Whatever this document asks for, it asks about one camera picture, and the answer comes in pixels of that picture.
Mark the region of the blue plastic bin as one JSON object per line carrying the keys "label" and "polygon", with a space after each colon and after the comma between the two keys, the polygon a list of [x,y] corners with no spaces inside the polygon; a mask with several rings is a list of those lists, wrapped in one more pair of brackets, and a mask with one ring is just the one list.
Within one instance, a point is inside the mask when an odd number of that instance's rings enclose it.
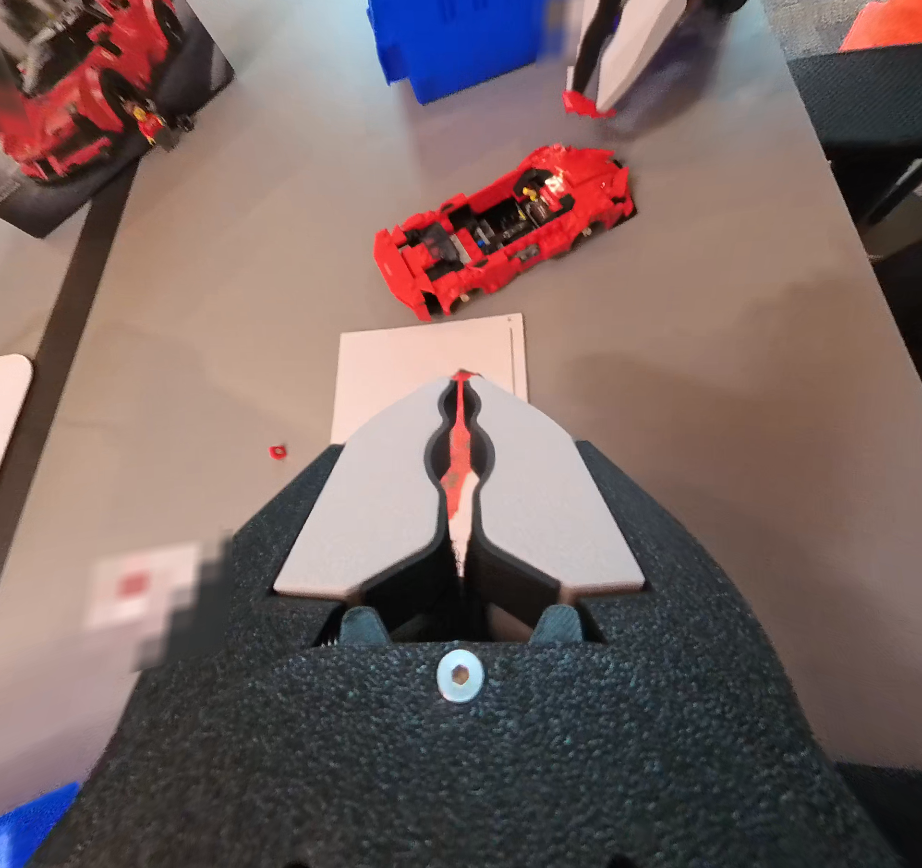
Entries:
{"label": "blue plastic bin", "polygon": [[420,104],[560,51],[567,0],[366,0],[386,83]]}

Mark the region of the white instruction sheet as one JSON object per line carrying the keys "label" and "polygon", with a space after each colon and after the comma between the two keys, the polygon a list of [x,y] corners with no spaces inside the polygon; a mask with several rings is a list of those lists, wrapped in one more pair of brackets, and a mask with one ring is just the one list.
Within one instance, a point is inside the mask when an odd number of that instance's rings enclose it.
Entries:
{"label": "white instruction sheet", "polygon": [[341,333],[330,443],[345,443],[376,413],[458,370],[528,401],[523,315]]}

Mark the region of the red lego car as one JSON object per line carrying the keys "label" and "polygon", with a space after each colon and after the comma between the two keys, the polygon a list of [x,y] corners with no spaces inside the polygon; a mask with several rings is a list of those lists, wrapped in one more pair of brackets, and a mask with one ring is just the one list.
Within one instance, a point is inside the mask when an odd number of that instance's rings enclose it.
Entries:
{"label": "red lego car", "polygon": [[635,215],[630,170],[611,150],[545,145],[477,193],[380,230],[374,260],[391,294],[433,321]]}

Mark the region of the white rounded board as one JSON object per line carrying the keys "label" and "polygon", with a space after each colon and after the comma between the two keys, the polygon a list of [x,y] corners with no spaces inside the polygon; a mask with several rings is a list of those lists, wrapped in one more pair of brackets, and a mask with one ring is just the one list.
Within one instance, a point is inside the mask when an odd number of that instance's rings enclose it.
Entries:
{"label": "white rounded board", "polygon": [[29,357],[21,354],[2,355],[1,363],[1,463],[16,429],[20,413],[33,380]]}

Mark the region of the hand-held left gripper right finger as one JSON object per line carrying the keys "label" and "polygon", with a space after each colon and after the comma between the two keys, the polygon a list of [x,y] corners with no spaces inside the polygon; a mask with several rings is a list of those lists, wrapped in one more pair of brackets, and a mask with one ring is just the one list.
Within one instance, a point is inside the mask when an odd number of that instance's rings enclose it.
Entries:
{"label": "hand-held left gripper right finger", "polygon": [[468,581],[487,602],[640,591],[643,572],[573,437],[481,376],[468,379],[478,475]]}

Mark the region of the lego minifigure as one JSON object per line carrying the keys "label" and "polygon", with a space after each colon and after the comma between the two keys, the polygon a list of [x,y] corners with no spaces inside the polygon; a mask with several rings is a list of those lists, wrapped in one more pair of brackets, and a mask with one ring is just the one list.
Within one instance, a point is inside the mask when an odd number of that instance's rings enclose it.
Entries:
{"label": "lego minifigure", "polygon": [[152,102],[141,103],[127,99],[124,110],[136,124],[138,132],[153,148],[171,151],[177,148],[182,137],[195,128],[195,120],[186,114],[165,115]]}

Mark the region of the lego set box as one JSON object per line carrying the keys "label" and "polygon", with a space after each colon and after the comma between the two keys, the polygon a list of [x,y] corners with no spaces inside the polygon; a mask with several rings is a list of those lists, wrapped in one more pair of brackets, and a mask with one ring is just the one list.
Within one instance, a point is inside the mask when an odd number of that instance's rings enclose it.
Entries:
{"label": "lego set box", "polygon": [[2,221],[37,239],[152,149],[122,103],[195,115],[234,78],[187,0],[1,0]]}

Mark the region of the red orange cloth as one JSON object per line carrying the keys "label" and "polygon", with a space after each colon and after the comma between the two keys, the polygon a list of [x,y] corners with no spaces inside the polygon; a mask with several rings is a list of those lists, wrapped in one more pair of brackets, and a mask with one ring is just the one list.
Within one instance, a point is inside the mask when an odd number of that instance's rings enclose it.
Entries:
{"label": "red orange cloth", "polygon": [[921,0],[871,1],[858,14],[840,52],[921,43]]}

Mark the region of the black mesh office chair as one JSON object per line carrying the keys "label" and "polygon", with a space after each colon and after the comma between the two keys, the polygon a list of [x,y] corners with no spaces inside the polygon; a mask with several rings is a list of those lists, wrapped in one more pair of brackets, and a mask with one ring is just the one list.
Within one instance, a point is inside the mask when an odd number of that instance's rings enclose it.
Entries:
{"label": "black mesh office chair", "polygon": [[790,60],[853,224],[871,229],[920,189],[921,46]]}

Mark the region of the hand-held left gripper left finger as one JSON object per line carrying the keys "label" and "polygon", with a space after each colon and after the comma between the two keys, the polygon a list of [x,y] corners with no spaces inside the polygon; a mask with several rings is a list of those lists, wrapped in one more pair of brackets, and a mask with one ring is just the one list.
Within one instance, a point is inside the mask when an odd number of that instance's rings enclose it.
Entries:
{"label": "hand-held left gripper left finger", "polygon": [[274,583],[276,593],[357,600],[447,543],[455,558],[440,480],[445,402],[455,379],[436,377],[355,430],[321,488]]}

